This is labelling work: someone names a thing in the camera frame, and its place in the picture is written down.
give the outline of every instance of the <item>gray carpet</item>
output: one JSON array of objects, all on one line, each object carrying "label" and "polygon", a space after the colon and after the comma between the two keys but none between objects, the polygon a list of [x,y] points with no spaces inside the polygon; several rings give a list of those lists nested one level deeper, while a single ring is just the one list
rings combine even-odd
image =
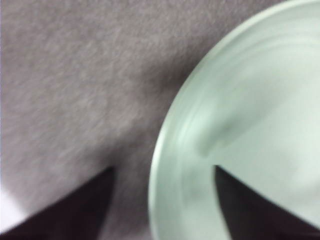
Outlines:
[{"label": "gray carpet", "polygon": [[209,49],[277,2],[2,0],[1,187],[30,216],[115,165],[100,239],[152,239],[149,170],[172,100]]}]

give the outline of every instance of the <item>curved glass edge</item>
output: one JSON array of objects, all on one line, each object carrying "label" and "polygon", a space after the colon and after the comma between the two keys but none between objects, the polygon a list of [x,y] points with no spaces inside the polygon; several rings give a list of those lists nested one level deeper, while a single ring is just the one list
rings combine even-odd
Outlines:
[{"label": "curved glass edge", "polygon": [[[245,20],[240,25],[236,26],[230,33],[228,33],[225,37],[223,37],[212,49],[202,58],[202,60],[197,64],[194,70],[191,72],[190,76],[196,73],[203,65],[205,65],[209,59],[212,59],[216,56],[223,48],[227,47],[232,40],[234,40],[237,36],[241,35],[245,31],[247,31],[250,27],[259,23],[260,21],[269,18],[279,12],[288,10],[290,8],[296,8],[302,5],[308,5],[312,3],[320,2],[320,0],[290,0],[286,2],[277,3],[253,16],[249,19]],[[163,150],[163,143],[166,138],[167,128],[171,122],[172,114],[175,111],[176,102],[179,101],[180,98],[184,95],[184,89],[187,88],[191,81],[191,77],[188,76],[180,90],[178,91],[176,97],[174,98],[168,113],[163,121],[163,124],[160,128],[159,135],[155,144],[150,174],[149,174],[149,184],[148,184],[148,216],[149,216],[149,224],[151,228],[151,234],[155,240],[160,240],[158,230],[157,230],[157,220],[153,216],[153,209],[156,202],[156,182],[157,182],[157,170],[161,160],[161,152]]]}]

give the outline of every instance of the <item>gray fabric surface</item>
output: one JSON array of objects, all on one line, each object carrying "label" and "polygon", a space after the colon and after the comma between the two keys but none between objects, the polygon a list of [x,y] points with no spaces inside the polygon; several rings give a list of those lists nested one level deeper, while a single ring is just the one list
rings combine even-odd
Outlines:
[{"label": "gray fabric surface", "polygon": [[152,239],[149,170],[173,98],[225,34],[277,2],[2,0],[1,187],[32,215],[115,165],[101,239]]}]

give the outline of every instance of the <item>clear glass dish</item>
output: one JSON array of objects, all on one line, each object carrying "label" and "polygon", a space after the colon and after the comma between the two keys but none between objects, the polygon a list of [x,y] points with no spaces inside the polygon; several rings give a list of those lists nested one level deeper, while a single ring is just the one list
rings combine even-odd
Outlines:
[{"label": "clear glass dish", "polygon": [[162,125],[149,182],[155,240],[228,240],[220,165],[320,227],[320,0],[271,7],[223,38]]}]

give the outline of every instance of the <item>glass plate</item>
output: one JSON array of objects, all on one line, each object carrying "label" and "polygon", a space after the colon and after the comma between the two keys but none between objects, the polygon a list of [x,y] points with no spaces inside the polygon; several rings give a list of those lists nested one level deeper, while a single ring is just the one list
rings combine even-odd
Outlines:
[{"label": "glass plate", "polygon": [[320,227],[319,139],[320,1],[288,1],[228,34],[176,96],[151,166],[154,238],[230,239],[213,165]]}]

